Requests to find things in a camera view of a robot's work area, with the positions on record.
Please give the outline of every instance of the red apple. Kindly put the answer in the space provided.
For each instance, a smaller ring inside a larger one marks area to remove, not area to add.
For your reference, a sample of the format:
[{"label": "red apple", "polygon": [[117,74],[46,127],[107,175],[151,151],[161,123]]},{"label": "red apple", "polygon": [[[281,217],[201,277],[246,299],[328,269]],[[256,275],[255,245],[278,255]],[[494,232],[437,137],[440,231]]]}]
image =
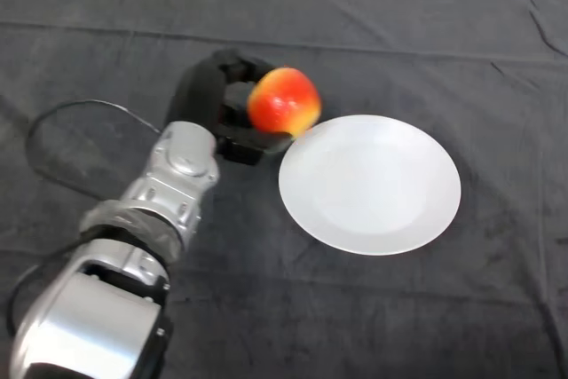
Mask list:
[{"label": "red apple", "polygon": [[296,138],[311,128],[320,113],[316,87],[294,68],[274,69],[248,97],[248,118],[262,132],[286,132]]}]

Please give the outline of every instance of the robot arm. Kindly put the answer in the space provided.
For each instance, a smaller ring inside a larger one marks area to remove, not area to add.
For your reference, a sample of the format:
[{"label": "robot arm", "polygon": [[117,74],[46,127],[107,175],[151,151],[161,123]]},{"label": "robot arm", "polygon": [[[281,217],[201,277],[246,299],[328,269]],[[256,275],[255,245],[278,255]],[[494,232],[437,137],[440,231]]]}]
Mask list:
[{"label": "robot arm", "polygon": [[168,265],[185,253],[217,182],[215,153],[254,164],[290,136],[254,131],[225,87],[272,66],[221,51],[192,67],[142,174],[81,223],[83,244],[35,300],[12,350],[11,379],[154,379],[172,333]]}]

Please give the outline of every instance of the black cable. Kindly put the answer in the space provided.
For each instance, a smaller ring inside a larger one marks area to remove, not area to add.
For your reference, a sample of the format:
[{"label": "black cable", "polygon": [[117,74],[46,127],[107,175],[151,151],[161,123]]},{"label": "black cable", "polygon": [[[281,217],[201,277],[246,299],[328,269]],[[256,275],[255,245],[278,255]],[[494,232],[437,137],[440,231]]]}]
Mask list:
[{"label": "black cable", "polygon": [[37,165],[35,165],[31,161],[31,156],[30,156],[31,147],[32,147],[32,144],[31,144],[32,138],[36,134],[38,128],[41,126],[43,121],[45,121],[46,119],[48,119],[52,115],[56,114],[58,111],[63,110],[65,108],[81,106],[81,105],[86,105],[86,104],[98,104],[98,105],[105,106],[105,107],[116,108],[116,109],[122,111],[123,113],[129,115],[130,117],[132,117],[134,120],[136,120],[140,124],[145,125],[147,128],[149,128],[154,133],[159,135],[160,131],[158,130],[158,128],[153,126],[150,122],[147,122],[146,120],[144,120],[140,116],[132,113],[128,108],[123,107],[123,106],[119,106],[118,104],[114,104],[112,102],[103,101],[101,99],[80,99],[78,101],[62,102],[62,103],[56,105],[55,107],[52,107],[49,110],[44,111],[43,113],[38,115],[30,123],[29,129],[28,129],[28,134],[26,135],[26,139],[25,139],[25,143],[24,143],[26,160],[28,162],[28,166],[37,175],[39,175],[40,177],[42,177],[42,178],[44,178],[48,181],[51,181],[54,184],[57,184],[59,186],[64,186],[65,188],[68,188],[72,191],[75,191],[76,193],[82,194],[82,195],[87,196],[87,197],[91,197],[94,200],[102,201],[102,200],[105,200],[106,197],[103,197],[100,194],[97,194],[96,192],[93,192],[90,189],[82,188],[81,186],[74,184],[73,182],[68,182],[64,179],[58,178],[58,177],[52,175],[51,173],[49,173],[47,170],[43,170],[43,169],[39,168]]},{"label": "black cable", "polygon": [[[116,108],[116,109],[122,111],[123,113],[129,115],[130,117],[132,117],[137,122],[145,125],[150,130],[152,130],[154,133],[159,135],[160,131],[155,126],[153,126],[150,122],[147,122],[146,120],[142,119],[138,115],[132,113],[129,109],[122,107],[122,106],[119,106],[118,104],[103,101],[103,100],[100,100],[100,99],[81,99],[81,100],[78,100],[78,101],[62,102],[62,103],[56,105],[55,107],[52,107],[49,110],[46,110],[45,112],[41,113],[30,123],[29,129],[28,129],[28,134],[26,135],[26,139],[25,139],[25,143],[24,143],[25,144],[26,160],[28,162],[28,166],[37,175],[53,182],[54,184],[57,184],[59,186],[64,186],[65,188],[73,190],[76,193],[79,193],[79,194],[85,195],[87,197],[91,197],[92,199],[101,201],[101,200],[105,200],[105,198],[100,196],[99,194],[96,194],[89,189],[82,188],[82,187],[80,187],[80,186],[78,186],[78,185],[76,185],[72,182],[67,182],[66,180],[55,177],[52,174],[50,174],[49,172],[47,172],[46,170],[42,170],[41,168],[37,167],[33,162],[31,162],[31,156],[30,156],[31,140],[32,140],[33,136],[36,134],[37,129],[40,127],[40,125],[43,123],[43,121],[45,121],[45,119],[51,117],[53,114],[56,114],[58,111],[63,110],[65,108],[75,107],[75,106],[80,106],[80,105],[86,105],[86,104],[98,104],[98,105],[101,105],[101,106]],[[57,261],[58,259],[63,257],[65,254],[69,253],[72,250],[77,249],[79,246],[82,246],[83,244],[88,243],[89,241],[92,241],[92,240],[94,240],[94,237],[92,237],[92,236],[81,237],[77,241],[73,241],[72,243],[69,243],[69,244],[67,244],[66,246],[64,246],[60,249],[54,250],[53,252],[49,253],[48,255],[43,256],[42,260],[40,262],[38,262],[35,265],[30,266],[24,273],[22,273],[19,276],[19,278],[14,283],[12,289],[8,293],[8,298],[6,300],[5,311],[4,311],[5,327],[6,327],[6,331],[8,332],[8,335],[10,337],[15,337],[16,332],[18,330],[18,328],[16,327],[16,323],[14,321],[14,307],[15,307],[15,304],[16,304],[16,298],[18,297],[18,294],[20,293],[21,289],[25,285],[27,285],[32,279],[34,279],[36,277],[37,272],[42,271],[42,269],[45,268],[48,264],[50,264],[54,261]]]}]

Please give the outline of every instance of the gray tablecloth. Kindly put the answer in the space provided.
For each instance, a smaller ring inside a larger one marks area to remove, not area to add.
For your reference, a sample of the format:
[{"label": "gray tablecloth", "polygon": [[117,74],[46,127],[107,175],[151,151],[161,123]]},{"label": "gray tablecloth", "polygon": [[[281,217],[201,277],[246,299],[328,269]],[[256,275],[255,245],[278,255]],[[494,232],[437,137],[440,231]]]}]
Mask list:
[{"label": "gray tablecloth", "polygon": [[[160,123],[182,71],[226,46],[301,68],[324,118],[428,132],[456,162],[461,206],[424,248],[356,256],[288,215],[280,158],[221,162],[174,268],[163,377],[563,377],[568,0],[0,0],[0,296],[93,205],[27,168],[28,120],[99,98]],[[153,142],[102,108],[58,121],[48,162],[109,196]],[[4,372],[10,345],[2,332]]]}]

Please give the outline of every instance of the white plate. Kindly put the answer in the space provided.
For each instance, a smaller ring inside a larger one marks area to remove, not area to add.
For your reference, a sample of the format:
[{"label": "white plate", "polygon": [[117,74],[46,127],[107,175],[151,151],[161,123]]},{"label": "white plate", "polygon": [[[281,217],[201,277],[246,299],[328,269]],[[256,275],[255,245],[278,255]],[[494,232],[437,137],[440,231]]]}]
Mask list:
[{"label": "white plate", "polygon": [[460,205],[460,176],[431,136],[378,115],[321,123],[280,166],[280,195],[316,239],[363,255],[394,255],[438,237]]}]

